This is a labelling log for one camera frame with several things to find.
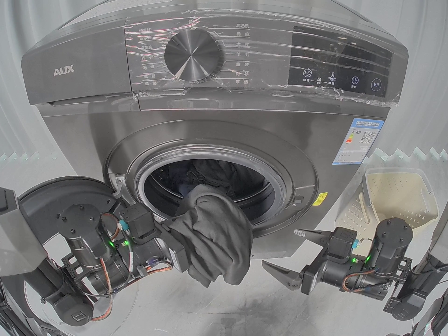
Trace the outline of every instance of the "play/pause button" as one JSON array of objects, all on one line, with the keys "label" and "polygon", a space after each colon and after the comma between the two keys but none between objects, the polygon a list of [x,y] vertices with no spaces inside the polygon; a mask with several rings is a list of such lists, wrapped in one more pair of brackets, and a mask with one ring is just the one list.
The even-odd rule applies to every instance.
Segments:
[{"label": "play/pause button", "polygon": [[371,84],[372,90],[377,92],[381,88],[381,80],[379,78],[375,78]]}]

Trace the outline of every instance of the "black cloth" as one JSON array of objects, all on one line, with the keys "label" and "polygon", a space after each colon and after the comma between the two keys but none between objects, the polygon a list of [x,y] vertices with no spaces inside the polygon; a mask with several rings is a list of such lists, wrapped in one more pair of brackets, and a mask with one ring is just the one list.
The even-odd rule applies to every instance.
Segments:
[{"label": "black cloth", "polygon": [[162,178],[169,189],[186,196],[194,187],[206,184],[218,188],[230,198],[257,192],[264,176],[243,165],[223,160],[186,160],[171,163]]},{"label": "black cloth", "polygon": [[221,191],[195,187],[165,224],[185,247],[191,277],[208,287],[219,275],[239,285],[249,270],[252,224]]}]

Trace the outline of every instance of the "yellow warning sticker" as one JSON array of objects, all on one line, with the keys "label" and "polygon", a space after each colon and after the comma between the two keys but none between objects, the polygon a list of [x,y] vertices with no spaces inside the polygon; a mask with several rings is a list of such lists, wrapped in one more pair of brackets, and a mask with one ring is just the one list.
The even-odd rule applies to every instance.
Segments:
[{"label": "yellow warning sticker", "polygon": [[319,196],[317,197],[316,201],[313,203],[314,206],[317,205],[321,205],[322,202],[325,200],[325,198],[327,197],[327,192],[325,193],[319,193]]}]

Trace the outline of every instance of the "washing machine door opening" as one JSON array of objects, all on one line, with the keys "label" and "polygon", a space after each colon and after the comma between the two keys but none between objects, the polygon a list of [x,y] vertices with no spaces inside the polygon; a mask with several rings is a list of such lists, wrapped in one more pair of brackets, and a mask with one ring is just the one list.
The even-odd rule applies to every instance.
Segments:
[{"label": "washing machine door opening", "polygon": [[200,184],[226,193],[254,226],[282,210],[286,186],[264,161],[230,149],[179,152],[154,157],[137,174],[139,199],[162,219],[174,217],[182,199]]},{"label": "washing machine door opening", "polygon": [[275,199],[271,183],[257,171],[241,164],[208,159],[183,160],[157,168],[146,179],[144,191],[147,197],[157,193],[161,197],[159,209],[171,214],[199,184],[226,193],[250,221],[265,214]]}]

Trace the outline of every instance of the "front-loading washing machine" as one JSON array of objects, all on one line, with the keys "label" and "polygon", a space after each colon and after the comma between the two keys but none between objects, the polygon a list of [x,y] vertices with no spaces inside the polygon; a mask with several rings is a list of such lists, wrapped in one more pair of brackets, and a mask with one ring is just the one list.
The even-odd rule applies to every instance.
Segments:
[{"label": "front-loading washing machine", "polygon": [[159,218],[170,169],[250,171],[232,198],[253,258],[290,256],[347,186],[400,98],[408,53],[333,0],[108,0],[22,59],[28,98],[80,176]]}]

